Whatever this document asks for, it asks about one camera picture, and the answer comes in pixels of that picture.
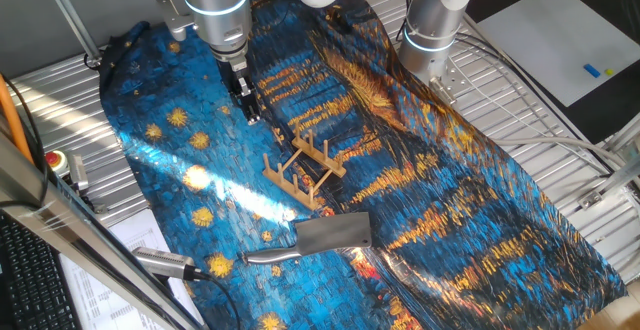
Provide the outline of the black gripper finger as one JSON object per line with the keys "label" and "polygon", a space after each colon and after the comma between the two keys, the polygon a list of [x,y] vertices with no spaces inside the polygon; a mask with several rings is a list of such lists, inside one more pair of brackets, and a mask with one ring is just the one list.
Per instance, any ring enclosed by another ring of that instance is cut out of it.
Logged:
{"label": "black gripper finger", "polygon": [[231,97],[234,104],[242,111],[246,120],[249,120],[249,108],[242,95],[232,93]]}
{"label": "black gripper finger", "polygon": [[260,110],[254,87],[245,77],[238,79],[240,86],[240,101],[242,109],[249,125],[254,125],[261,120]]}

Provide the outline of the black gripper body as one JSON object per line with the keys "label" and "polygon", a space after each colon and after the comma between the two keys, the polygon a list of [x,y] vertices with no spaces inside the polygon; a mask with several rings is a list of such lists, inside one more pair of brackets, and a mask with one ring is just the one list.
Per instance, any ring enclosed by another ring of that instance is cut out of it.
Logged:
{"label": "black gripper body", "polygon": [[231,57],[225,61],[218,62],[220,74],[224,85],[227,87],[229,94],[236,93],[240,95],[240,86],[238,79],[245,77],[250,83],[248,70],[248,62],[244,55]]}

